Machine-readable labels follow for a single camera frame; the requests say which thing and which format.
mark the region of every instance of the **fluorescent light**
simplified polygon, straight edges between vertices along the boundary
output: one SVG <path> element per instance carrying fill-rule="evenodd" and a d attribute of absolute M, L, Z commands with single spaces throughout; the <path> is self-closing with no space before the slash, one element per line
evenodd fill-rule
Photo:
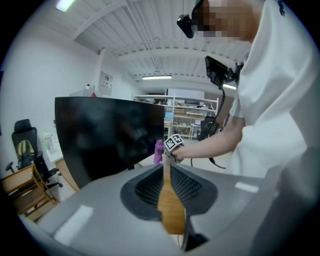
<path fill-rule="evenodd" d="M 60 0 L 55 7 L 61 12 L 65 12 L 66 10 L 68 10 L 68 8 L 72 5 L 74 1 L 75 0 Z"/>
<path fill-rule="evenodd" d="M 172 79 L 172 75 L 144 76 L 143 80 Z"/>
<path fill-rule="evenodd" d="M 229 88 L 229 89 L 231 89 L 231 90 L 236 90 L 236 89 L 237 89 L 237 87 L 231 86 L 231 85 L 228 85 L 228 84 L 225 84 L 223 87 Z"/>

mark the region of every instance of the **black camera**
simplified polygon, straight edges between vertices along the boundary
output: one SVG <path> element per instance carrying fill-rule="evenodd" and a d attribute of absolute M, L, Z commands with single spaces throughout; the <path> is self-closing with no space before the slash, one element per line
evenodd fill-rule
<path fill-rule="evenodd" d="M 176 22 L 183 33 L 186 35 L 187 38 L 192 39 L 195 36 L 195 26 L 196 26 L 196 13 L 198 12 L 198 8 L 203 4 L 204 0 L 196 0 L 195 7 L 192 11 L 192 19 L 190 18 L 189 14 L 187 15 L 180 15 L 178 21 Z"/>
<path fill-rule="evenodd" d="M 176 22 L 180 29 L 185 33 L 186 37 L 191 39 L 195 35 L 195 27 L 192 25 L 192 20 L 187 15 L 180 15 L 178 21 Z"/>
<path fill-rule="evenodd" d="M 242 62 L 240 65 L 235 63 L 235 72 L 228 68 L 221 62 L 211 58 L 210 56 L 205 57 L 206 75 L 210 78 L 211 83 L 217 85 L 221 89 L 226 83 L 235 81 L 239 84 L 239 77 L 241 69 L 244 67 Z"/>

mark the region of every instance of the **black monitor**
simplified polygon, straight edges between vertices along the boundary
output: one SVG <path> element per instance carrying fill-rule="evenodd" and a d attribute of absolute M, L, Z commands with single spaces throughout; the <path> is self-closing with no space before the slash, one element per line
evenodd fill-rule
<path fill-rule="evenodd" d="M 97 97 L 55 98 L 56 130 L 65 162 L 81 188 L 155 153 L 165 108 Z"/>

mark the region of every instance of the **office chair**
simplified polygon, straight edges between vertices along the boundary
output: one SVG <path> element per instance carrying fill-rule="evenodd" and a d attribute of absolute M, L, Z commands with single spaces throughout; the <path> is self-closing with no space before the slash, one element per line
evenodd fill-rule
<path fill-rule="evenodd" d="M 198 141 L 203 141 L 207 138 L 208 130 L 214 121 L 215 121 L 215 118 L 213 116 L 207 116 L 203 121 L 201 121 L 201 123 L 200 123 L 201 130 L 200 131 L 198 130 L 197 135 L 196 135 L 196 138 Z M 212 135 L 214 135 L 217 132 L 219 126 L 220 125 L 217 122 L 215 122 L 212 125 L 212 128 L 209 133 L 209 137 L 211 137 Z"/>
<path fill-rule="evenodd" d="M 56 174 L 57 171 L 56 170 L 48 171 L 47 165 L 43 158 L 43 152 L 38 151 L 37 128 L 31 126 L 29 119 L 19 120 L 14 125 L 14 132 L 12 133 L 11 138 L 12 138 L 12 142 L 13 142 L 17 156 L 19 155 L 18 146 L 19 146 L 19 143 L 22 141 L 29 141 L 34 150 L 34 158 L 30 159 L 30 164 L 22 163 L 20 166 L 17 166 L 17 169 L 21 170 L 25 167 L 28 167 L 32 164 L 31 162 L 34 161 L 34 164 L 38 172 L 40 173 L 41 178 L 48 183 L 49 178 L 52 177 L 54 174 Z M 10 162 L 5 168 L 5 170 L 6 171 L 11 170 L 11 172 L 14 173 L 14 170 L 12 168 L 13 163 L 14 162 Z M 61 183 L 55 182 L 48 185 L 48 188 L 50 189 L 57 185 L 59 185 L 59 187 L 63 186 Z"/>

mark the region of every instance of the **person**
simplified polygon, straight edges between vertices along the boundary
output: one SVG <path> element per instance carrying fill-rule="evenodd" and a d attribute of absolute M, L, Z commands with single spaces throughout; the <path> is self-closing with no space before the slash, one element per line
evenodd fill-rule
<path fill-rule="evenodd" d="M 205 0 L 197 19 L 198 30 L 202 22 L 203 30 L 249 42 L 251 50 L 226 128 L 172 154 L 183 160 L 234 150 L 226 173 L 263 178 L 319 148 L 319 50 L 289 7 L 280 0 L 266 0 L 263 6 Z"/>

